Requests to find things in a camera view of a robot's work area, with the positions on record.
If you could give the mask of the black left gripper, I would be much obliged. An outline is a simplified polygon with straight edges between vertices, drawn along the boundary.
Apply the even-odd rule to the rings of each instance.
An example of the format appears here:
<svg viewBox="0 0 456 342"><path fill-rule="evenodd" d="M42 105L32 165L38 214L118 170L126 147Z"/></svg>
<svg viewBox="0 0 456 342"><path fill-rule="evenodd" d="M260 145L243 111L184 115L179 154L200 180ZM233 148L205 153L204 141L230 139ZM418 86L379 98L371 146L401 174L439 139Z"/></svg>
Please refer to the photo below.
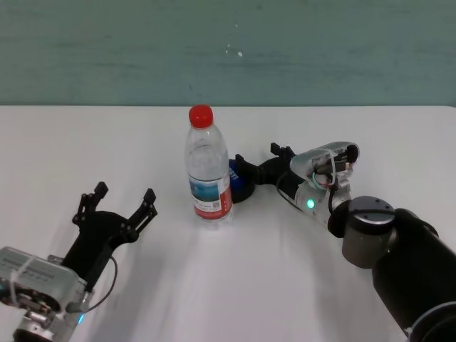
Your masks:
<svg viewBox="0 0 456 342"><path fill-rule="evenodd" d="M156 195L148 188L142 204L129 219L96 208L108 193L108 186L99 182L92 193L82 194L72 223L79 234L61 265L73 270L93 289L113 252L122 244L138 240L140 233L157 216Z"/></svg>

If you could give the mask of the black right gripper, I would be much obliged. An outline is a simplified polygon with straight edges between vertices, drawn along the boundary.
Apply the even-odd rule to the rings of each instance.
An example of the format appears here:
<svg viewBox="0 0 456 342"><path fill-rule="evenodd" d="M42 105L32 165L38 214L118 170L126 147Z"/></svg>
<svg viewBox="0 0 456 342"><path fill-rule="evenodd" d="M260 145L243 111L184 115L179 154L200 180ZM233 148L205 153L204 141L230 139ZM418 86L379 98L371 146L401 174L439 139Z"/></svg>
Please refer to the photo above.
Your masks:
<svg viewBox="0 0 456 342"><path fill-rule="evenodd" d="M281 147L275 142L270 144L270 152L277 157L263 162L258 167L247 162L240 154L236 154L236 173L243 178L255 178L257 185L277 185L286 196L295 200L297 189L304 181L289 167L296 154L289 146Z"/></svg>

